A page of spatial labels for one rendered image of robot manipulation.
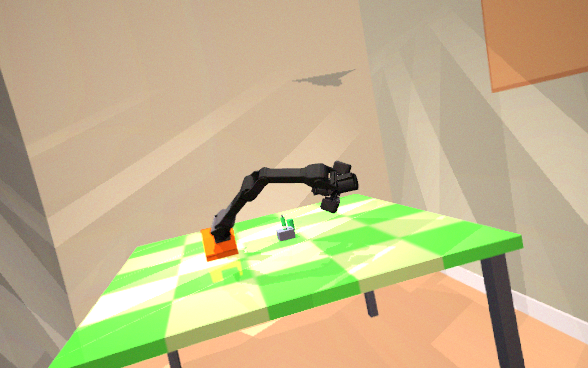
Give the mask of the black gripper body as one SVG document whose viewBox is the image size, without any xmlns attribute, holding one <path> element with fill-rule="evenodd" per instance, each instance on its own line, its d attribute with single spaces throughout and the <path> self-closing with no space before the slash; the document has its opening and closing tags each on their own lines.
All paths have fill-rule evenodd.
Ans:
<svg viewBox="0 0 588 368">
<path fill-rule="evenodd" d="M 337 175 L 343 175 L 343 174 L 347 174 L 350 173 L 351 170 L 351 165 L 340 162 L 340 161 L 335 161 L 333 168 L 337 170 Z M 340 196 L 341 193 L 339 193 L 339 191 L 337 190 L 337 192 L 334 195 L 330 196 L 330 199 L 326 200 L 326 199 L 322 199 L 320 208 L 322 210 L 325 210 L 327 212 L 330 213 L 336 213 L 339 207 L 339 204 L 336 202 L 337 196 Z M 334 198 L 334 200 L 333 200 Z"/>
</svg>

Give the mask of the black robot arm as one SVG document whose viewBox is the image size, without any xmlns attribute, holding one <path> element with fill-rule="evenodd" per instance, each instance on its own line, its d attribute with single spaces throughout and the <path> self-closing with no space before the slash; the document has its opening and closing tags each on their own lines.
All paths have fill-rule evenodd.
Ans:
<svg viewBox="0 0 588 368">
<path fill-rule="evenodd" d="M 323 163 L 310 164 L 304 168 L 263 167 L 247 175 L 229 206 L 214 215 L 210 234 L 214 236 L 215 243 L 231 240 L 236 215 L 247 202 L 256 199 L 268 183 L 304 183 L 312 188 L 313 195 L 322 196 L 334 195 L 337 190 L 345 193 L 359 188 L 356 174 L 350 172 L 338 176 L 336 169 Z"/>
</svg>

